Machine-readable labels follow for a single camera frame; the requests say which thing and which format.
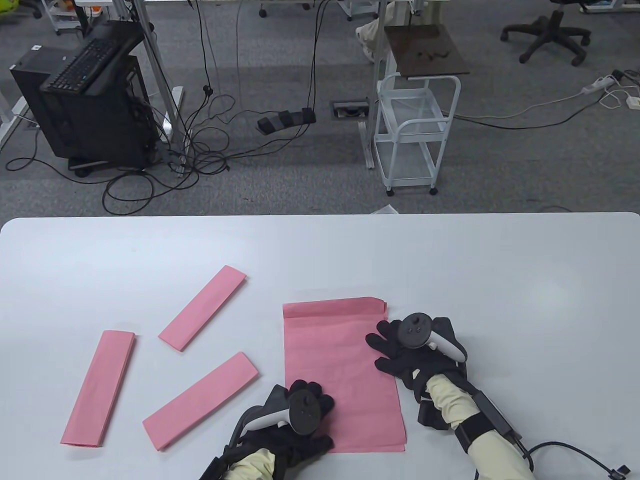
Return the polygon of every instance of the power strip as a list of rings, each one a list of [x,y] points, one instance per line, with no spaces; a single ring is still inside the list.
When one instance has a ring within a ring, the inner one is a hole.
[[[616,79],[609,75],[596,80],[591,85],[583,86],[582,93],[584,95],[591,95],[594,92],[598,92],[599,90],[604,90],[605,88],[610,87],[614,83],[616,83]]]
[[[632,97],[629,95],[627,97],[627,106],[631,110],[640,110],[640,97]]]

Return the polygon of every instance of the computer tower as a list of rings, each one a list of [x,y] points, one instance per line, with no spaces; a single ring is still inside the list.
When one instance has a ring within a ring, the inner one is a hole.
[[[27,100],[27,105],[38,122],[42,133],[47,138],[51,149],[57,156],[69,158],[71,150],[65,150],[65,145],[56,134],[53,119],[45,106],[40,85],[55,72],[60,65],[71,55],[72,51],[42,47],[34,45],[18,63],[10,67],[13,79],[20,88],[22,96]]]
[[[117,56],[82,94],[42,89],[69,54],[32,49],[11,69],[53,152],[70,170],[152,164],[159,136],[138,59]]]

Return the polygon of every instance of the white shelf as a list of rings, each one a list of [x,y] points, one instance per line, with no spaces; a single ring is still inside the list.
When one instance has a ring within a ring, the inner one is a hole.
[[[422,88],[393,90],[392,81],[397,76],[394,73],[378,82],[380,106],[374,149],[382,181],[390,195],[394,187],[422,185],[429,185],[431,192],[436,193],[438,172],[460,97],[460,80],[454,76],[412,78],[423,82]],[[429,88],[429,82],[441,80],[455,85],[447,116]],[[439,143],[436,161],[428,143]]]
[[[390,179],[394,144],[390,141],[374,143],[378,166],[385,187],[414,187],[430,185],[435,176],[435,165],[426,143],[398,144],[393,180]]]
[[[50,2],[47,2],[47,0],[41,1],[56,34],[60,35],[60,30],[69,30],[80,26],[80,22],[78,21],[75,12],[62,10],[56,4],[56,0],[52,0]]]
[[[49,12],[51,13],[51,15],[55,15],[57,17],[77,17],[75,12],[62,10],[58,5],[56,5],[55,2],[49,7]]]
[[[348,19],[366,13],[378,13],[378,2],[363,0],[339,0],[338,5],[346,13]]]
[[[420,122],[403,128],[398,140],[400,143],[443,140],[447,121],[429,88],[383,90],[378,92],[378,98],[390,134],[397,134],[399,125],[410,120],[443,120],[433,123]]]

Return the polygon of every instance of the pink paper sheet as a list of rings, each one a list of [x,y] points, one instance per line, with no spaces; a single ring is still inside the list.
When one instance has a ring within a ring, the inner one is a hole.
[[[69,417],[61,444],[100,447],[136,334],[105,330]]]
[[[406,432],[396,381],[379,372],[364,340],[387,317],[377,298],[289,303],[284,311],[285,382],[316,381],[335,400],[327,416],[332,452],[402,452]]]
[[[246,275],[228,265],[222,267],[182,312],[158,335],[177,351],[183,351],[222,307]]]
[[[174,443],[258,375],[244,353],[236,353],[171,400],[142,422],[156,450],[164,450]]]

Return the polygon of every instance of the office chair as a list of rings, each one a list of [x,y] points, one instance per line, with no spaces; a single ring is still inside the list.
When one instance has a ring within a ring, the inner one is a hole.
[[[538,50],[542,45],[547,44],[549,42],[554,42],[563,47],[571,50],[575,53],[576,57],[571,60],[571,64],[574,67],[580,65],[587,56],[587,52],[580,46],[586,47],[591,43],[591,31],[586,30],[584,28],[573,28],[573,27],[561,27],[560,23],[562,22],[562,18],[564,17],[564,6],[577,3],[582,7],[582,10],[585,13],[588,13],[589,10],[587,5],[591,5],[593,3],[597,3],[600,0],[550,0],[552,3],[559,4],[557,10],[555,10],[551,14],[551,18],[547,17],[538,17],[538,20],[533,22],[530,25],[527,24],[517,24],[517,25],[507,25],[502,29],[502,34],[500,36],[500,40],[506,42],[509,40],[509,32],[515,31],[520,33],[528,33],[530,35],[536,35],[537,39],[531,44],[531,46],[520,55],[520,63],[526,63],[533,52]],[[580,45],[578,45],[573,36],[581,36],[582,40],[580,41]]]
[[[40,2],[38,0],[0,0],[0,15],[4,13],[11,13],[17,10],[18,6],[22,5],[33,10],[33,18],[42,18],[42,11],[40,10]]]

